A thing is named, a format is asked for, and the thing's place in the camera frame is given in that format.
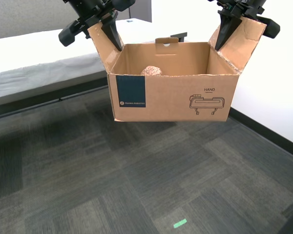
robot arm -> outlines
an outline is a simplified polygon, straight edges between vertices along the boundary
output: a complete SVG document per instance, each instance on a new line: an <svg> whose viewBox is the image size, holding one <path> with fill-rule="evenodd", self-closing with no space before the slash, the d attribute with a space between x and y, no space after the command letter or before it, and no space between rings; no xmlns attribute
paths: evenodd
<svg viewBox="0 0 293 234"><path fill-rule="evenodd" d="M69 2L79 15L78 20L70 23L59 34L60 42L68 46L75 41L75 36L80 32L90 38L88 28L102 22L102 30L121 51L122 45L116 29L117 11L124 11L132 6L136 0L63 0ZM260 21L267 25L264 35L269 38L275 38L280 32L280 26L273 20L260 17L264 12L263 5L266 0L217 0L217 5L223 7L220 14L221 24L220 31L215 46L220 50L237 27L242 22L241 16L252 20Z"/></svg>
<svg viewBox="0 0 293 234"><path fill-rule="evenodd" d="M267 25L264 36L275 38L280 32L280 25L272 19L260 17L265 9L263 8L266 0L217 0L217 5L223 9L218 11L221 24L215 49L220 50L237 27L242 22L241 16L262 22Z"/></svg>
<svg viewBox="0 0 293 234"><path fill-rule="evenodd" d="M69 2L78 14L78 20L66 26L59 34L60 42L68 46L75 41L75 36L84 32L86 38L90 38L88 28L102 22L102 30L113 42L118 50L122 45L116 30L115 20L117 11L124 11L132 6L136 0L63 0Z"/></svg>

floor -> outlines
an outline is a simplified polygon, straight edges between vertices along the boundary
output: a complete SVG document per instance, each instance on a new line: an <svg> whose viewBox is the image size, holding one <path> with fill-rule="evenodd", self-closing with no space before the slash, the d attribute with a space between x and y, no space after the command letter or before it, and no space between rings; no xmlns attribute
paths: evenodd
<svg viewBox="0 0 293 234"><path fill-rule="evenodd" d="M292 213L293 156L232 119L114 122L107 90L0 119L0 234L276 234Z"/></svg>

box flap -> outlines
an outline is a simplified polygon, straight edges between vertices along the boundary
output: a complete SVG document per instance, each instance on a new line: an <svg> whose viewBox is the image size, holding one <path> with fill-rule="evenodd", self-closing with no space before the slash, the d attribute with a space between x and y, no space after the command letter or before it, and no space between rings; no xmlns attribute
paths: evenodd
<svg viewBox="0 0 293 234"><path fill-rule="evenodd" d="M248 63L259 39L263 35L266 25L255 20L242 17L242 23L231 35L225 45L218 51L235 70L242 72ZM217 42L219 28L214 32L209 40L212 48L215 48Z"/></svg>
<svg viewBox="0 0 293 234"><path fill-rule="evenodd" d="M115 45L110 41L107 35L101 29L102 23L99 22L88 29L91 39L97 48L98 54L102 60L104 68L107 73L110 73L115 62L117 61L121 51L119 51Z"/></svg>

cardboard box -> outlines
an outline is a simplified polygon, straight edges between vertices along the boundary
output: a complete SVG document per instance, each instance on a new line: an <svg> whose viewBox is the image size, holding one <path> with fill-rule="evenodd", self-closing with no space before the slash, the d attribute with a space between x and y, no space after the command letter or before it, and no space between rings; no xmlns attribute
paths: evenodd
<svg viewBox="0 0 293 234"><path fill-rule="evenodd" d="M223 48L214 46L219 28L209 42L126 44L118 51L101 24L89 28L108 73L116 121L226 121L238 78L266 25L243 22ZM147 66L162 69L161 76L142 76Z"/></svg>

white table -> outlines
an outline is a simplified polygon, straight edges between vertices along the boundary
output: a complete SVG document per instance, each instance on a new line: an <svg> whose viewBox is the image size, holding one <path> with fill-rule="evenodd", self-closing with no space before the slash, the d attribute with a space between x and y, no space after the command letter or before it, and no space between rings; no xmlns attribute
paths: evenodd
<svg viewBox="0 0 293 234"><path fill-rule="evenodd" d="M116 23L125 44L175 34L139 19ZM0 105L106 76L92 40L80 33L64 47L58 39L60 31L0 39Z"/></svg>

